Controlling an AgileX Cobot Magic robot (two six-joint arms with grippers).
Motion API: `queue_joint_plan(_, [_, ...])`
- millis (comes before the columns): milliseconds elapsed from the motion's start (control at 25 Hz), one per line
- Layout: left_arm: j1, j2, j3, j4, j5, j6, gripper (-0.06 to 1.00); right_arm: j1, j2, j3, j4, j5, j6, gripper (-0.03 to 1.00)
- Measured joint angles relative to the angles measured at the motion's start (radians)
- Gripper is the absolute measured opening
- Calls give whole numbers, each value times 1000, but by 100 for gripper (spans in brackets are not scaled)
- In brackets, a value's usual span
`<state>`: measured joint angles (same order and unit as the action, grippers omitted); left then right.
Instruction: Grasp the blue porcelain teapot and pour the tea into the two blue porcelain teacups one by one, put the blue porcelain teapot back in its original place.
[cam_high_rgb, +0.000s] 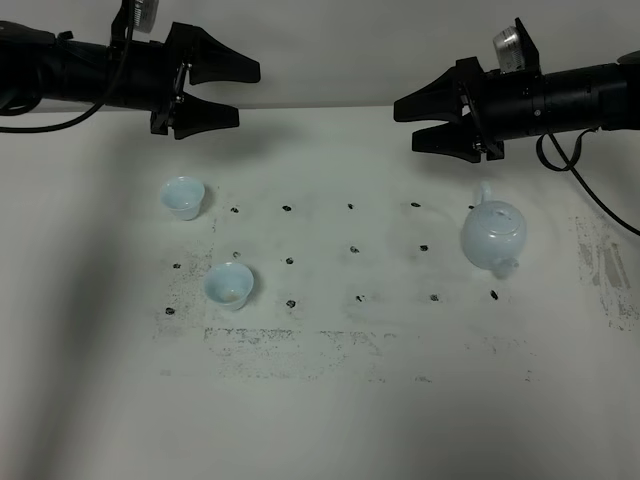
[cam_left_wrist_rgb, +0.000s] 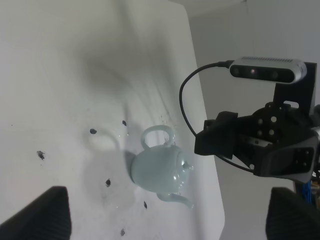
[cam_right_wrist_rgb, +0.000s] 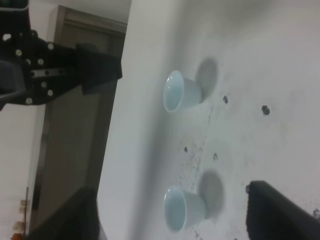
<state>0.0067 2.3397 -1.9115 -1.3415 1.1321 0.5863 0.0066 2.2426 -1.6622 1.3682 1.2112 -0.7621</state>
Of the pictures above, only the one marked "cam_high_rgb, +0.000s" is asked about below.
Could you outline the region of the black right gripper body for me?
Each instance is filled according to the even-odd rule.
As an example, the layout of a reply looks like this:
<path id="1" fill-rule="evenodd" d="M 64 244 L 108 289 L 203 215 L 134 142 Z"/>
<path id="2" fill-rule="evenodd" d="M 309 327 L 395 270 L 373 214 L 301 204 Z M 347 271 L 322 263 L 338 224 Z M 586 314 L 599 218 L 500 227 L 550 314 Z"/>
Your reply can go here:
<path id="1" fill-rule="evenodd" d="M 527 133 L 542 90 L 539 61 L 522 71 L 485 72 L 475 57 L 456 62 L 456 82 L 470 112 L 456 126 L 455 155 L 466 161 L 504 158 L 504 142 Z"/>

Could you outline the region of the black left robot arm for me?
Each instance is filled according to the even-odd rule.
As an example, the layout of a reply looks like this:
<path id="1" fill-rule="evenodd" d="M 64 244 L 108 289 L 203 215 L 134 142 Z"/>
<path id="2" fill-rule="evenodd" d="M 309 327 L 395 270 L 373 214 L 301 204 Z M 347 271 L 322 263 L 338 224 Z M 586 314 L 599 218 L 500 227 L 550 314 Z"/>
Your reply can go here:
<path id="1" fill-rule="evenodd" d="M 112 39 L 110 45 L 76 41 L 14 22 L 1 24 L 2 102 L 32 106 L 42 99 L 148 111 L 150 130 L 181 140 L 239 126 L 237 108 L 185 92 L 186 84 L 257 83 L 260 65 L 204 29 L 175 22 L 166 41 Z"/>

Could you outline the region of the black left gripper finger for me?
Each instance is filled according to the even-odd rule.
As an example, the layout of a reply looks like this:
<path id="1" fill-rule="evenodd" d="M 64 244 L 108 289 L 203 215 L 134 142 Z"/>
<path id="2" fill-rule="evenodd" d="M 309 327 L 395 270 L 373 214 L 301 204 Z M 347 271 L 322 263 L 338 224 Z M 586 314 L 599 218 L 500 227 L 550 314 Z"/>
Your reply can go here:
<path id="1" fill-rule="evenodd" d="M 239 125 L 239 110 L 233 106 L 184 94 L 183 101 L 174 107 L 172 129 L 176 140 L 213 130 L 237 128 Z"/>
<path id="2" fill-rule="evenodd" d="M 199 85 L 209 82 L 258 83 L 260 64 L 225 46 L 200 27 L 193 27 L 189 63 L 189 82 Z"/>

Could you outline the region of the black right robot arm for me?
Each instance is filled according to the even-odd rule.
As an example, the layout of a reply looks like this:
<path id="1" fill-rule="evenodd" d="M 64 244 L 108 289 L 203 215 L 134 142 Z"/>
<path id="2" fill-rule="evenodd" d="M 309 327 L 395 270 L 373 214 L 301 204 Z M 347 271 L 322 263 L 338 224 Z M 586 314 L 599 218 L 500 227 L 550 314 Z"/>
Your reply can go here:
<path id="1" fill-rule="evenodd" d="M 470 163 L 500 160 L 508 140 L 639 127 L 639 67 L 609 63 L 544 74 L 484 71 L 475 57 L 394 103 L 397 122 L 429 121 L 412 149 Z"/>

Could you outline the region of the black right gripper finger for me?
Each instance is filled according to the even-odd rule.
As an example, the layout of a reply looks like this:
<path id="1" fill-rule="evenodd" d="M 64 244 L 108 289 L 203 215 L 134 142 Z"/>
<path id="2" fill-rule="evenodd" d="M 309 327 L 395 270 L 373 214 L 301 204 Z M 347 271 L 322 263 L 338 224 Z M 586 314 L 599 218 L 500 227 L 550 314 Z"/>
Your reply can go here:
<path id="1" fill-rule="evenodd" d="M 444 155 L 479 163 L 481 152 L 476 149 L 478 132 L 472 120 L 460 124 L 447 122 L 415 131 L 412 134 L 412 150 L 418 153 Z"/>
<path id="2" fill-rule="evenodd" d="M 459 68 L 449 68 L 425 87 L 395 101 L 393 119 L 396 122 L 461 122 L 465 82 L 465 74 Z"/>

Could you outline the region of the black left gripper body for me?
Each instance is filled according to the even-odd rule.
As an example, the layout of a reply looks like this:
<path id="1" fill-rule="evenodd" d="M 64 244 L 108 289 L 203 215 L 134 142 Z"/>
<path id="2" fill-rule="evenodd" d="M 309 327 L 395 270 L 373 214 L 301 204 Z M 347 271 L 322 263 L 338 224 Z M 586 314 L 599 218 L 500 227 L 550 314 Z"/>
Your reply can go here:
<path id="1" fill-rule="evenodd" d="M 129 41 L 127 34 L 125 21 L 112 22 L 105 104 L 149 111 L 151 132 L 166 135 L 173 122 L 176 99 L 182 95 L 196 28 L 175 22 L 163 43 Z"/>

